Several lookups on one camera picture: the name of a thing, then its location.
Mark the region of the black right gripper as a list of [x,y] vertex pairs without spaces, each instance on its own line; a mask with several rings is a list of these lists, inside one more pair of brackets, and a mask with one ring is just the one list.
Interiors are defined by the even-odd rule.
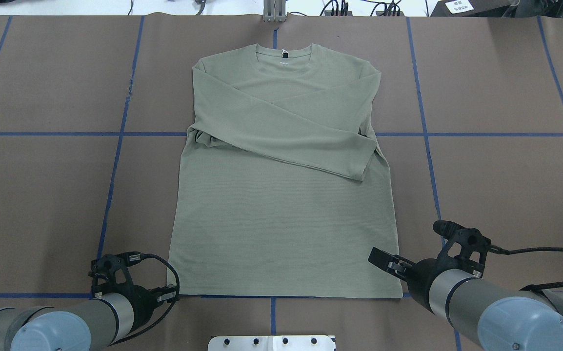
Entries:
[[377,247],[369,253],[368,262],[378,269],[407,283],[411,297],[431,312],[445,309],[446,302],[438,302],[437,307],[431,306],[430,291],[437,290],[438,275],[456,270],[464,273],[464,278],[482,278],[487,253],[491,247],[491,239],[484,237],[478,229],[465,229],[462,225],[437,220],[433,223],[433,231],[444,239],[448,239],[436,258],[425,258],[417,263],[390,254]]

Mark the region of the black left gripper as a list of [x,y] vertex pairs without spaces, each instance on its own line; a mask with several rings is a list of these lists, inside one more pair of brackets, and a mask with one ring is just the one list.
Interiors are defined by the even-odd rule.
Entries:
[[[163,264],[174,276],[175,283],[146,289],[134,283],[129,268],[144,260],[153,259]],[[91,293],[114,310],[117,337],[139,337],[155,328],[179,301],[181,283],[176,269],[164,258],[130,251],[105,254],[92,260],[89,277]]]

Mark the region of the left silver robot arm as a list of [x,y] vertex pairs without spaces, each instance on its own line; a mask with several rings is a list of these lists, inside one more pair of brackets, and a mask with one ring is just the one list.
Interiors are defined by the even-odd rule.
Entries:
[[[146,289],[134,283],[129,268],[144,260],[163,264],[174,282]],[[0,308],[0,351],[102,351],[153,329],[166,313],[152,321],[154,311],[179,300],[177,270],[164,258],[130,251],[105,254],[91,262],[92,298],[57,309],[35,306]]]

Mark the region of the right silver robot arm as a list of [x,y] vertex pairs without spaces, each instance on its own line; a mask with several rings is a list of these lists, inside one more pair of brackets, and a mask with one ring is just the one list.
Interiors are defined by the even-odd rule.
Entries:
[[438,220],[436,258],[413,262],[373,248],[368,261],[405,282],[420,306],[485,351],[563,351],[563,282],[514,291],[483,278],[487,254],[511,255],[476,228]]

